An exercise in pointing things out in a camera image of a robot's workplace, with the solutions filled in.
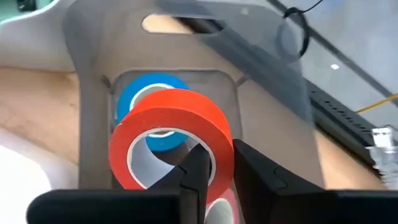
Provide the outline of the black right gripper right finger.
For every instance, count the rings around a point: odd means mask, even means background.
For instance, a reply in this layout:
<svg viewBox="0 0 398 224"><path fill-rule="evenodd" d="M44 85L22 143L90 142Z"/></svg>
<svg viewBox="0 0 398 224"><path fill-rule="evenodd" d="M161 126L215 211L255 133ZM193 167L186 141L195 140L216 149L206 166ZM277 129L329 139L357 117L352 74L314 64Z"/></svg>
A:
<svg viewBox="0 0 398 224"><path fill-rule="evenodd" d="M234 184L246 223L323 223L323 189L240 139L234 146Z"/></svg>

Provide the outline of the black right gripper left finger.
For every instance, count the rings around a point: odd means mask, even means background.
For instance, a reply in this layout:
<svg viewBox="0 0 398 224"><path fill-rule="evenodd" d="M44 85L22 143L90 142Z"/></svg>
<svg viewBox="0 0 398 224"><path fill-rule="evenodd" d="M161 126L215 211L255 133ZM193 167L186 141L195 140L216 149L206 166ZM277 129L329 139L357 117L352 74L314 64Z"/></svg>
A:
<svg viewBox="0 0 398 224"><path fill-rule="evenodd" d="M203 223L210 178L208 151L197 144L168 174L149 187L156 193L149 223Z"/></svg>

